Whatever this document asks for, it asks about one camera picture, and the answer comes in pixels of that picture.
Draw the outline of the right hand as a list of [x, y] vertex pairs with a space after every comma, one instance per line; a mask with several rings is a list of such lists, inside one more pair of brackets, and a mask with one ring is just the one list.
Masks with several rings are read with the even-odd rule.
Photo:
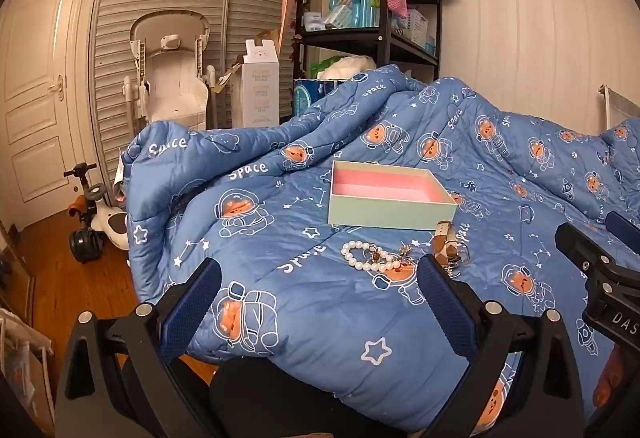
[[600, 374], [596, 388], [592, 394], [593, 406], [601, 409], [608, 404], [608, 400], [625, 382], [627, 376], [626, 356], [620, 346], [615, 345], [606, 360]]

